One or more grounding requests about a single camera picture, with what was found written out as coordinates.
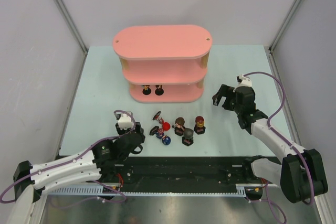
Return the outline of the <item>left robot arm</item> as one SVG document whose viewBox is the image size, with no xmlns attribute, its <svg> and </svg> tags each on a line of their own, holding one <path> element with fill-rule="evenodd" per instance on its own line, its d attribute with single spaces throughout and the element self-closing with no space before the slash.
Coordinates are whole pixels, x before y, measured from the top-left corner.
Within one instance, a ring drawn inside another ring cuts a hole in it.
<svg viewBox="0 0 336 224">
<path fill-rule="evenodd" d="M 86 150 L 49 163 L 32 165 L 21 162 L 13 176 L 15 203 L 8 223 L 29 223 L 35 202 L 58 188 L 82 182 L 94 182 L 108 174 L 117 162 L 142 151 L 143 128 L 132 122 L 116 126 L 118 135 L 98 140 Z"/>
</svg>

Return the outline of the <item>red gold armor figurine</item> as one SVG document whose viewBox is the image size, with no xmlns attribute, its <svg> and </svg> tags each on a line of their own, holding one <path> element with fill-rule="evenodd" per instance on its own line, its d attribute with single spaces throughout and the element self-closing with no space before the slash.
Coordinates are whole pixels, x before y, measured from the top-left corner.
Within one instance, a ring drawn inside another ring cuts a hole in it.
<svg viewBox="0 0 336 224">
<path fill-rule="evenodd" d="M 206 127 L 205 127 L 204 118 L 202 116 L 197 116 L 195 118 L 194 132 L 197 135 L 200 135 L 200 134 L 204 134 L 205 130 L 206 130 Z"/>
</svg>

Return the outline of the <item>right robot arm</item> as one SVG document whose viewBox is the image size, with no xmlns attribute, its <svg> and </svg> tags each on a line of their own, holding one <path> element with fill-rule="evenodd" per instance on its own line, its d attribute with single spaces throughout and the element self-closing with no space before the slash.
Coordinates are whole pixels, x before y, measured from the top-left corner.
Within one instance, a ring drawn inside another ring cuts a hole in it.
<svg viewBox="0 0 336 224">
<path fill-rule="evenodd" d="M 280 161 L 273 163 L 260 155 L 246 159 L 244 168 L 248 177 L 264 178 L 280 186 L 291 203 L 328 192 L 321 154 L 283 140 L 283 135 L 268 125 L 268 116 L 256 108 L 252 87 L 222 84 L 212 97 L 213 105 L 218 106 L 221 98 L 225 98 L 222 107 L 237 114 L 240 128 L 261 140 Z"/>
</svg>

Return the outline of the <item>grey masked bat figurine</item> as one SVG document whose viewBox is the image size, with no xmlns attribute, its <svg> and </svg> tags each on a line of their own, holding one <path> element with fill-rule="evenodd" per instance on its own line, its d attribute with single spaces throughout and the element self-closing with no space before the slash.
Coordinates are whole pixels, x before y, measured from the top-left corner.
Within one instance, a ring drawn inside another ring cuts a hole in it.
<svg viewBox="0 0 336 224">
<path fill-rule="evenodd" d="M 185 146 L 191 146 L 194 143 L 194 131 L 190 128 L 185 128 L 182 136 L 182 144 Z"/>
</svg>

